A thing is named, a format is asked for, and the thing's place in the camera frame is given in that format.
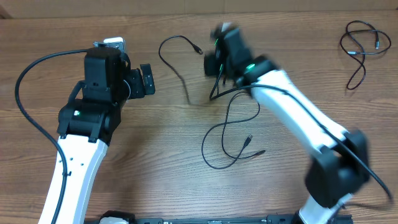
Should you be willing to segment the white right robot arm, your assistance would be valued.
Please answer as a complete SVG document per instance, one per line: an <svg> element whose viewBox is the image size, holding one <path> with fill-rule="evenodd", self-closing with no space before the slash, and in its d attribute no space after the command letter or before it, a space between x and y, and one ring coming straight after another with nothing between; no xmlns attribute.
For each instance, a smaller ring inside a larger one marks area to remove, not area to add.
<svg viewBox="0 0 398 224"><path fill-rule="evenodd" d="M211 38L215 51L205 55L205 74L229 78L235 90L246 90L279 118L311 157L305 177L310 196L293 222L330 222L370 178L366 137L322 113L266 56L253 57L237 26L222 23Z"/></svg>

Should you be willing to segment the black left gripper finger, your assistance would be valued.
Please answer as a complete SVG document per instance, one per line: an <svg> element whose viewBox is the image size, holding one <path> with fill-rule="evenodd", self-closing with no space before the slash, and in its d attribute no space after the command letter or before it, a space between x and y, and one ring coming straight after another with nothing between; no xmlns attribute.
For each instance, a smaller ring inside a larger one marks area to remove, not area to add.
<svg viewBox="0 0 398 224"><path fill-rule="evenodd" d="M143 79L150 80L152 79L152 69L149 63L140 64L140 68L142 71Z"/></svg>
<svg viewBox="0 0 398 224"><path fill-rule="evenodd" d="M154 79L152 77L144 77L143 79L146 95L153 95L155 93Z"/></svg>

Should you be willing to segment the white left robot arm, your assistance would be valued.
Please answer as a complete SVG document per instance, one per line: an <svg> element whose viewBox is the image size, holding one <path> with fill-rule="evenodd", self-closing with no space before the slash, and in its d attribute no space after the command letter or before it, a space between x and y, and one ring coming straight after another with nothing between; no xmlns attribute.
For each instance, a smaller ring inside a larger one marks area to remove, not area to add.
<svg viewBox="0 0 398 224"><path fill-rule="evenodd" d="M88 49L85 78L58 114L61 152L40 223L83 223L93 182L127 100L155 93L150 64L131 68L127 54L111 47Z"/></svg>

